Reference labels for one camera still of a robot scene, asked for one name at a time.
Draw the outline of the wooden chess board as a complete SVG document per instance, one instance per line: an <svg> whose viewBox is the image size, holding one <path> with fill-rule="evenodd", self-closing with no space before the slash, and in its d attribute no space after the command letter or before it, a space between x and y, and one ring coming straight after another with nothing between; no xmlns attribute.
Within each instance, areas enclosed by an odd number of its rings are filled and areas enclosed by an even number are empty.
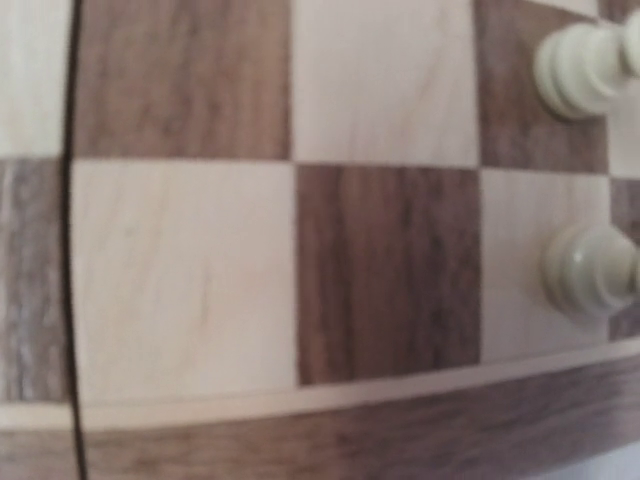
<svg viewBox="0 0 640 480"><path fill-rule="evenodd" d="M540 263L639 235L639 87L536 48L635 1L5 1L1 475L500 479L639 439L639 310Z"/></svg>

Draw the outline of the white chess pawn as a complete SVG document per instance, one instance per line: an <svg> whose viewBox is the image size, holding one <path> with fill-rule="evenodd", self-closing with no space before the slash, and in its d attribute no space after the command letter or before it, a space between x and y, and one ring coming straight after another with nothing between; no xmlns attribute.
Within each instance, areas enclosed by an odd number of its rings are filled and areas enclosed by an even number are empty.
<svg viewBox="0 0 640 480"><path fill-rule="evenodd" d="M639 246L610 224L575 224L551 239L541 258L549 301L564 315L595 321L639 299Z"/></svg>
<svg viewBox="0 0 640 480"><path fill-rule="evenodd" d="M547 35L535 52L533 76L556 115L581 120L606 114L639 78L639 11L621 24L577 22Z"/></svg>

